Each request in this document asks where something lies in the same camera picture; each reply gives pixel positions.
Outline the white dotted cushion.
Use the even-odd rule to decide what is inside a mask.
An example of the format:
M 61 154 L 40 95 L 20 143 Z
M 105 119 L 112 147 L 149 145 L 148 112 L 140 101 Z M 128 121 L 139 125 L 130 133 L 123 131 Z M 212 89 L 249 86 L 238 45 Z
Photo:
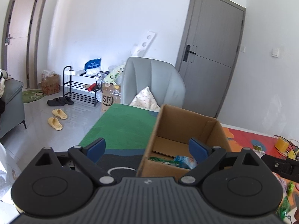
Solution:
M 157 104 L 150 88 L 147 86 L 143 90 L 141 90 L 131 101 L 131 106 L 148 109 L 152 111 L 159 111 L 160 106 Z

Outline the brown cardboard box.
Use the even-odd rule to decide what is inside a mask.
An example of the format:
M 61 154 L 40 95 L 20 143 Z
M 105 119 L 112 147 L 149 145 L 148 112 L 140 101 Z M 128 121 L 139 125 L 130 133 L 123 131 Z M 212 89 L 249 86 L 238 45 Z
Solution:
M 231 152 L 223 127 L 215 118 L 171 105 L 163 105 L 137 170 L 138 177 L 174 177 L 179 180 L 188 170 L 149 160 L 190 157 L 189 140 L 196 138 L 209 147 L 220 146 Z

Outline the green label snack pack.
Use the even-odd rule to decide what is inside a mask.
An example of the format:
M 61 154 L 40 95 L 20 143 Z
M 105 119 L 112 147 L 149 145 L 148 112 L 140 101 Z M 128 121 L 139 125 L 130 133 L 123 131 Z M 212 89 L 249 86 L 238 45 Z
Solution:
M 178 161 L 174 161 L 174 160 L 165 160 L 163 158 L 158 158 L 158 157 L 149 157 L 149 160 L 154 161 L 154 162 L 158 162 L 158 163 L 162 163 L 162 164 L 166 164 L 169 166 L 179 166 L 179 162 Z

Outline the black shoe rack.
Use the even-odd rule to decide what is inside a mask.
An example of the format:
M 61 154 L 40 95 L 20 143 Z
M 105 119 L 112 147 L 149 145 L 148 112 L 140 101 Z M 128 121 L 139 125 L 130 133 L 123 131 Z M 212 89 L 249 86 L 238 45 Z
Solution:
M 84 83 L 78 78 L 92 79 L 94 82 Z M 96 96 L 100 93 L 101 86 L 98 84 L 97 76 L 89 76 L 84 70 L 75 71 L 71 66 L 63 69 L 62 92 L 64 97 L 92 104 L 94 107 L 98 104 Z

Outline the left yellow slipper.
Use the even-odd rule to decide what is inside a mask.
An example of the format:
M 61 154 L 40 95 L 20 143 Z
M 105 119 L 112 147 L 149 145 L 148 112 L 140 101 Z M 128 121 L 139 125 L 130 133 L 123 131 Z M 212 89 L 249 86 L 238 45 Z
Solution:
M 52 114 L 62 120 L 66 120 L 68 118 L 67 114 L 62 109 L 54 109 Z

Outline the small brown floor box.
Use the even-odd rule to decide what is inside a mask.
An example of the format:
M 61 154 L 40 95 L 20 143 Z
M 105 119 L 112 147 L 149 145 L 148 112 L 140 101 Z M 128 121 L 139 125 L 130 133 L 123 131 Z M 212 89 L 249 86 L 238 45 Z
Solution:
M 46 95 L 59 93 L 59 75 L 56 72 L 44 70 L 41 73 L 41 89 Z

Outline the blue triangular snack pack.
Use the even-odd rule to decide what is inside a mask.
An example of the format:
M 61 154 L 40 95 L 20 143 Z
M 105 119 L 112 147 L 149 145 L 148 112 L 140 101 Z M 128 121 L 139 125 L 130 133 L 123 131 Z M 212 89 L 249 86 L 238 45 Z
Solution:
M 197 162 L 193 159 L 193 157 L 176 156 L 173 161 L 177 167 L 184 169 L 192 170 L 197 166 Z

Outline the grey door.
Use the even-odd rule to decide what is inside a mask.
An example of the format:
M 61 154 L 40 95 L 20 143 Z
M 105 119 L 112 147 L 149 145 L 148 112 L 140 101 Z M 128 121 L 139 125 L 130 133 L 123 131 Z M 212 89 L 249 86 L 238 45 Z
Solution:
M 218 116 L 237 62 L 245 10 L 230 0 L 190 0 L 176 62 L 186 87 L 184 109 Z M 196 55 L 184 62 L 186 45 Z

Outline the blue plastic bag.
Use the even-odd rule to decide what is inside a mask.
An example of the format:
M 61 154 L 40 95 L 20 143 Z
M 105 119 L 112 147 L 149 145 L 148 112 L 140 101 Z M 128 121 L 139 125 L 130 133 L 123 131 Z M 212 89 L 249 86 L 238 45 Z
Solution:
M 84 70 L 87 71 L 89 69 L 98 68 L 101 66 L 101 58 L 89 60 L 87 63 L 85 63 Z

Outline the green candy pack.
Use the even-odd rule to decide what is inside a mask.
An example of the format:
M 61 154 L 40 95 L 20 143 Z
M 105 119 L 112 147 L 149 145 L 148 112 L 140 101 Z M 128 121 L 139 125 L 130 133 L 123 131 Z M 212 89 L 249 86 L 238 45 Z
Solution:
M 284 218 L 287 217 L 287 214 L 290 212 L 290 203 L 288 200 L 288 197 L 285 196 L 280 204 L 280 206 L 278 207 L 277 211 L 276 211 L 276 215 L 281 219 L 284 220 Z

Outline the black slippers pair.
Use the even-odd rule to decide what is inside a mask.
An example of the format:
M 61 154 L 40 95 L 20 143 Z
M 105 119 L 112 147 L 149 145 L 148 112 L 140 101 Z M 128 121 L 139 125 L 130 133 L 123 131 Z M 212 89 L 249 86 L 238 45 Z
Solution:
M 51 107 L 58 107 L 58 106 L 64 106 L 64 105 L 73 105 L 74 102 L 70 97 L 59 97 L 59 98 L 54 98 L 52 100 L 47 101 L 48 106 Z

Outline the open room door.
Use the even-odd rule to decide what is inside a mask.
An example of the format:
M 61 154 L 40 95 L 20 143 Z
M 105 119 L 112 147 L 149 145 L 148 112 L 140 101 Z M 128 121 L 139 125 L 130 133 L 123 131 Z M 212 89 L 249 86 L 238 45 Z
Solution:
M 9 0 L 1 37 L 1 67 L 24 88 L 38 87 L 38 40 L 46 0 Z

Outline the colourful cartoon table mat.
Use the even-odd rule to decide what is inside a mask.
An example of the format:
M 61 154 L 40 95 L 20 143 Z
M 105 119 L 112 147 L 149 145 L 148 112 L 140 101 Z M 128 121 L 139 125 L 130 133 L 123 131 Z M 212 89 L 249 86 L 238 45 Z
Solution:
M 212 147 L 220 142 L 231 152 L 243 147 L 261 147 L 266 153 L 281 158 L 274 147 L 275 138 L 225 127 L 211 117 L 173 106 L 165 106 L 162 113 L 135 109 L 115 104 L 96 122 L 82 139 L 86 146 L 97 138 L 106 141 L 105 158 L 101 160 L 108 168 L 129 160 L 132 167 L 144 164 L 146 175 L 180 177 L 186 169 L 161 167 L 148 160 L 133 162 L 133 157 L 148 153 L 150 157 L 171 159 L 176 156 L 190 156 L 189 140 L 195 137 Z

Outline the SF cardboard box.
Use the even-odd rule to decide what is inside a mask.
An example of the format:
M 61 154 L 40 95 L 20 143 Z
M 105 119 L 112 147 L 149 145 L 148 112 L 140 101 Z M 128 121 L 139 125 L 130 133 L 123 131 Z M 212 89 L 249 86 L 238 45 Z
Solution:
M 121 103 L 121 86 L 103 83 L 102 84 L 102 105 L 101 112 L 106 112 L 113 104 Z

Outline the green floor mat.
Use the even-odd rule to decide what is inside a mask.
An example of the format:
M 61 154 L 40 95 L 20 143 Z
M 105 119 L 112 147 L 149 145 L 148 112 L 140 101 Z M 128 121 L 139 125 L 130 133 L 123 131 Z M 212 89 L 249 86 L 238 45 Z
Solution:
M 42 90 L 27 90 L 22 92 L 23 103 L 38 101 L 44 96 L 46 96 L 46 94 L 43 93 Z

